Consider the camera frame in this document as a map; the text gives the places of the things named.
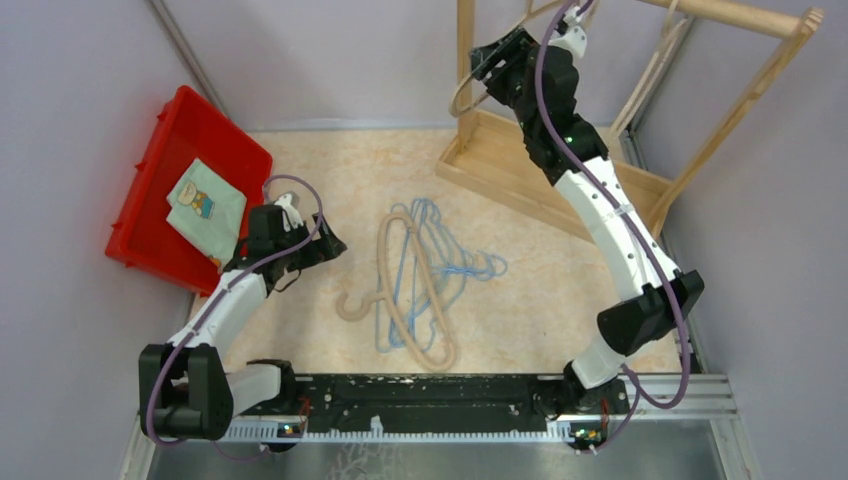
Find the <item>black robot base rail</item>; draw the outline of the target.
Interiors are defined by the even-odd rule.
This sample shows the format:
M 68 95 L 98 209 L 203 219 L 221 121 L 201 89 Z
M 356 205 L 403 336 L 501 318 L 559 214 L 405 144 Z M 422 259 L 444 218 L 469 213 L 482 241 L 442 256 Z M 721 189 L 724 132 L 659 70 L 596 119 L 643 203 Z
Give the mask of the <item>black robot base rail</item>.
M 309 439 L 568 440 L 630 409 L 614 379 L 585 393 L 560 374 L 302 374 L 245 412 L 289 417 Z

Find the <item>folded light green cloth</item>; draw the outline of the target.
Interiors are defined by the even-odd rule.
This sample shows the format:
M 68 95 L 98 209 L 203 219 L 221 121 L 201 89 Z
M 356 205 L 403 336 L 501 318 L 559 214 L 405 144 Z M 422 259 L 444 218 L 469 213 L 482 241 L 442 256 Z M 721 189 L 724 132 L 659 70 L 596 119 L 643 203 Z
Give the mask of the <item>folded light green cloth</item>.
M 166 221 L 220 272 L 240 238 L 247 198 L 196 158 L 166 195 Z

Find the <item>red plastic bin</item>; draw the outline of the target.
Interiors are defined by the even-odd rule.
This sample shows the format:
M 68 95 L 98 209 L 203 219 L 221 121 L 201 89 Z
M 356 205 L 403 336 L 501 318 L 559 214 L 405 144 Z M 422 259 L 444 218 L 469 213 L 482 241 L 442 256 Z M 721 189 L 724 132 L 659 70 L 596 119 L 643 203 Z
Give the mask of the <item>red plastic bin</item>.
M 265 202 L 273 160 L 244 131 L 188 85 L 177 88 L 159 115 L 116 220 L 105 255 L 193 293 L 210 295 L 217 267 L 166 221 L 167 194 L 201 160 L 246 196 L 244 211 Z

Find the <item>wooden hanger rack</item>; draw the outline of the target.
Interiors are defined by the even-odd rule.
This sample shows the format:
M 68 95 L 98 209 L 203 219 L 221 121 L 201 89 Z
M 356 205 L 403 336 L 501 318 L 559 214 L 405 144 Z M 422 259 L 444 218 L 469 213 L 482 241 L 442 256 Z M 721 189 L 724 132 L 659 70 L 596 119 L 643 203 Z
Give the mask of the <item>wooden hanger rack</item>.
M 653 235 L 661 233 L 675 200 L 813 37 L 825 17 L 817 7 L 793 16 L 737 1 L 660 1 L 657 5 L 666 11 L 661 41 L 614 121 L 608 135 L 610 141 L 618 140 L 626 123 L 633 120 L 694 20 L 710 20 L 781 42 L 675 179 L 624 163 L 620 146 L 612 147 L 624 190 Z M 458 131 L 438 160 L 437 175 L 521 214 L 588 239 L 588 231 L 574 209 L 559 198 L 530 162 L 519 126 L 479 109 L 483 99 L 472 95 L 468 56 L 474 34 L 474 2 L 457 2 L 456 19 L 458 85 L 449 112 L 458 121 Z

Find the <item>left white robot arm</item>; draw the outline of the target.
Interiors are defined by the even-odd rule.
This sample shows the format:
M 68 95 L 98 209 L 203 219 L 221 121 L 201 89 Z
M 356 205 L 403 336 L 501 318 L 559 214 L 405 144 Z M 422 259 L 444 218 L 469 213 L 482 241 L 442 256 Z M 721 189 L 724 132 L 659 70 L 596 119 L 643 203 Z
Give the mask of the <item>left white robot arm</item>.
M 217 441 L 234 417 L 263 403 L 277 414 L 292 411 L 300 388 L 290 362 L 260 359 L 228 373 L 223 359 L 255 311 L 288 273 L 339 257 L 347 249 L 323 213 L 307 227 L 291 206 L 266 204 L 248 215 L 218 285 L 197 314 L 167 342 L 139 355 L 142 432 L 159 445 L 189 439 Z

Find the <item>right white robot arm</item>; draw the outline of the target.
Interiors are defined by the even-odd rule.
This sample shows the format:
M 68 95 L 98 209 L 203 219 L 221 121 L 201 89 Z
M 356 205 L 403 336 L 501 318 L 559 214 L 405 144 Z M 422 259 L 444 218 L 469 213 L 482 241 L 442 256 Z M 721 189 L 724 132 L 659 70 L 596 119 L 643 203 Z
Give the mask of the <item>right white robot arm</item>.
M 545 45 L 517 27 L 469 53 L 471 77 L 513 111 L 530 160 L 584 223 L 619 296 L 597 316 L 599 339 L 565 368 L 563 398 L 576 412 L 599 403 L 601 385 L 643 346 L 684 332 L 704 290 L 700 274 L 682 271 L 648 232 L 606 144 L 576 111 L 574 60 L 584 49 L 578 27 Z

